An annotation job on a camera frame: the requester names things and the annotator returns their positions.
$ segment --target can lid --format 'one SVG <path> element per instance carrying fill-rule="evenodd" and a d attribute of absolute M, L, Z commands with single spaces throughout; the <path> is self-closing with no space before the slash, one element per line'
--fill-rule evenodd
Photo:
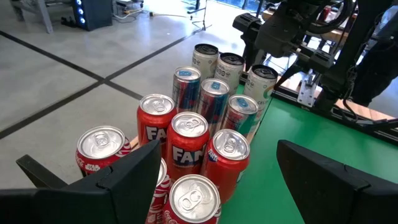
<path fill-rule="evenodd" d="M 179 80 L 185 80 L 185 81 L 191 81 L 191 80 L 197 80 L 200 78 L 201 73 L 199 70 L 190 67 L 190 66 L 183 66 L 183 67 L 178 67 L 175 69 L 174 75 L 179 79 Z"/>
<path fill-rule="evenodd" d="M 205 55 L 218 54 L 218 48 L 210 44 L 196 44 L 195 50 Z"/>
<path fill-rule="evenodd" d="M 169 200 L 175 214 L 189 223 L 203 223 L 211 219 L 221 203 L 212 181 L 196 174 L 179 178 L 170 190 Z"/>
<path fill-rule="evenodd" d="M 254 74 L 260 76 L 261 78 L 276 79 L 278 77 L 278 73 L 275 71 L 275 69 L 266 65 L 253 65 L 251 70 L 254 72 Z"/>
<path fill-rule="evenodd" d="M 159 186 L 163 180 L 166 177 L 167 174 L 167 166 L 166 166 L 166 162 L 164 161 L 163 158 L 161 158 L 161 162 L 160 162 L 160 170 L 159 170 L 159 176 L 157 178 L 157 183 L 156 183 L 156 187 Z"/>
<path fill-rule="evenodd" d="M 228 63 L 230 65 L 243 65 L 244 64 L 244 59 L 242 56 L 239 56 L 234 53 L 222 53 L 220 55 L 220 59 L 224 61 L 225 63 Z"/>
<path fill-rule="evenodd" d="M 248 140 L 237 131 L 222 129 L 213 137 L 213 145 L 217 152 L 227 159 L 240 161 L 250 154 Z"/>
<path fill-rule="evenodd" d="M 229 92 L 228 84 L 215 78 L 203 80 L 201 83 L 201 88 L 214 95 L 225 95 Z"/>
<path fill-rule="evenodd" d="M 174 109 L 174 101 L 165 95 L 150 94 L 140 100 L 139 106 L 143 111 L 152 115 L 167 114 Z"/>
<path fill-rule="evenodd" d="M 112 126 L 98 126 L 84 133 L 78 140 L 77 149 L 89 159 L 104 159 L 123 147 L 123 132 Z"/>
<path fill-rule="evenodd" d="M 257 102 L 245 95 L 233 95 L 229 98 L 228 103 L 234 110 L 244 114 L 255 114 L 259 110 Z"/>
<path fill-rule="evenodd" d="M 185 137 L 199 137 L 206 133 L 209 125 L 206 119 L 194 112 L 182 112 L 174 116 L 172 127 Z"/>

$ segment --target gray floor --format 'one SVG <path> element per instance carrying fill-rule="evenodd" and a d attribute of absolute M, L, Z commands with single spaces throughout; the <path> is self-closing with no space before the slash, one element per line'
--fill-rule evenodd
<path fill-rule="evenodd" d="M 207 16 L 207 25 L 212 26 L 195 35 L 191 34 L 198 28 L 187 18 L 151 18 L 148 13 L 140 14 L 131 23 L 113 22 L 111 27 L 86 32 L 59 24 L 60 16 L 70 13 L 70 9 L 50 11 L 54 33 L 49 35 L 34 15 L 24 13 L 26 22 L 17 22 L 8 1 L 1 1 L 0 6 L 5 9 L 0 15 L 1 31 L 103 78 L 189 36 L 111 80 L 126 91 L 102 84 L 11 134 L 5 134 L 4 130 L 68 99 L 97 80 L 0 36 L 0 136 L 6 135 L 0 138 L 0 189 L 32 187 L 15 163 L 24 154 L 31 155 L 67 183 L 78 180 L 81 174 L 75 164 L 75 150 L 84 131 L 108 124 L 121 128 L 129 139 L 136 136 L 138 97 L 132 97 L 131 92 L 142 96 L 170 95 L 174 69 L 191 64 L 197 43 L 216 45 L 221 52 L 242 54 L 244 49 L 241 33 L 231 26 L 235 16 L 244 11 L 215 2 L 209 2 Z M 158 14 L 186 15 L 188 6 L 178 0 L 145 1 L 145 9 Z M 201 20 L 202 15 L 203 12 L 199 13 L 193 20 Z M 267 61 L 280 73 L 286 69 L 286 63 L 287 58 Z M 389 100 L 394 100 L 396 93 L 396 89 L 389 88 Z M 385 107 L 384 93 L 380 97 L 378 109 L 394 111 L 392 106 Z"/>

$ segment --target soda can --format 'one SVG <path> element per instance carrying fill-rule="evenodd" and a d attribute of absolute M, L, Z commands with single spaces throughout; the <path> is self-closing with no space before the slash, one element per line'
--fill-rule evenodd
<path fill-rule="evenodd" d="M 222 129 L 209 141 L 200 174 L 217 186 L 222 204 L 234 194 L 249 165 L 249 155 L 248 140 L 237 131 Z"/>
<path fill-rule="evenodd" d="M 259 110 L 257 102 L 249 96 L 233 95 L 228 100 L 221 129 L 232 129 L 247 137 Z"/>
<path fill-rule="evenodd" d="M 173 184 L 164 207 L 164 224 L 206 223 L 218 221 L 220 195 L 216 186 L 201 175 L 186 175 Z"/>
<path fill-rule="evenodd" d="M 210 137 L 219 130 L 228 99 L 228 85 L 215 78 L 201 83 L 197 113 L 202 115 L 209 124 Z"/>
<path fill-rule="evenodd" d="M 209 140 L 204 117 L 193 112 L 174 116 L 167 130 L 167 167 L 172 182 L 187 174 L 199 174 Z"/>
<path fill-rule="evenodd" d="M 200 91 L 199 70 L 193 67 L 178 67 L 173 77 L 173 100 L 177 113 L 193 111 Z"/>
<path fill-rule="evenodd" d="M 274 85 L 277 82 L 277 77 L 278 73 L 273 68 L 265 65 L 254 65 L 249 71 L 243 94 L 256 100 L 259 105 L 259 112 L 254 121 L 256 124 L 262 118 Z"/>
<path fill-rule="evenodd" d="M 163 207 L 167 202 L 167 195 L 170 191 L 170 177 L 167 174 L 167 166 L 164 159 L 160 163 L 159 177 L 157 179 L 156 189 L 145 224 L 163 223 Z"/>
<path fill-rule="evenodd" d="M 192 67 L 201 73 L 200 83 L 213 78 L 217 67 L 218 48 L 210 44 L 198 44 L 193 50 Z"/>
<path fill-rule="evenodd" d="M 167 127 L 177 114 L 174 101 L 165 95 L 144 96 L 137 109 L 138 142 L 141 146 L 151 140 L 160 140 L 162 158 L 166 158 Z"/>
<path fill-rule="evenodd" d="M 222 53 L 217 60 L 214 77 L 223 80 L 229 86 L 229 95 L 236 93 L 243 72 L 244 59 L 233 53 Z"/>
<path fill-rule="evenodd" d="M 92 174 L 131 152 L 130 141 L 112 126 L 99 126 L 84 133 L 77 143 L 76 162 L 83 175 Z"/>

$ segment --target white can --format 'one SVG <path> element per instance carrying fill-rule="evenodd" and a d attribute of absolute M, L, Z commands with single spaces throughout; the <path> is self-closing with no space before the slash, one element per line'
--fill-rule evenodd
<path fill-rule="evenodd" d="M 233 53 L 223 53 L 217 60 L 214 78 L 223 80 L 229 86 L 229 95 L 234 95 L 238 89 L 239 79 L 243 72 L 244 59 Z"/>
<path fill-rule="evenodd" d="M 249 71 L 243 94 L 253 98 L 259 105 L 259 112 L 254 120 L 255 124 L 262 118 L 274 85 L 277 82 L 277 77 L 278 73 L 273 68 L 265 65 L 254 65 Z"/>
<path fill-rule="evenodd" d="M 192 67 L 201 73 L 200 83 L 214 77 L 217 67 L 218 48 L 210 44 L 197 44 L 193 50 Z"/>

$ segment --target red can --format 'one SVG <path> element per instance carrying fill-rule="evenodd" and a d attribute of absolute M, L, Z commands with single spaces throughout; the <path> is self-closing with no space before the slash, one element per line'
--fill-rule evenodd
<path fill-rule="evenodd" d="M 174 116 L 167 130 L 167 167 L 172 182 L 187 174 L 199 174 L 210 134 L 204 117 L 193 112 Z"/>
<path fill-rule="evenodd" d="M 160 140 L 162 158 L 166 158 L 167 127 L 177 114 L 174 101 L 165 95 L 150 94 L 139 102 L 137 109 L 138 142 L 141 146 Z"/>
<path fill-rule="evenodd" d="M 167 195 L 170 190 L 170 177 L 167 175 L 167 166 L 164 159 L 160 163 L 159 178 L 157 179 L 157 185 L 155 189 L 154 196 L 152 197 L 152 202 L 150 203 L 150 208 L 145 224 L 163 223 L 163 207 L 167 201 Z"/>
<path fill-rule="evenodd" d="M 221 215 L 216 186 L 201 175 L 186 175 L 173 184 L 164 207 L 164 224 L 216 224 Z"/>
<path fill-rule="evenodd" d="M 92 174 L 131 152 L 130 141 L 112 126 L 88 130 L 78 140 L 76 162 L 86 175 Z"/>
<path fill-rule="evenodd" d="M 201 175 L 209 178 L 226 203 L 249 165 L 250 146 L 242 134 L 230 129 L 218 131 L 209 141 L 201 168 Z"/>

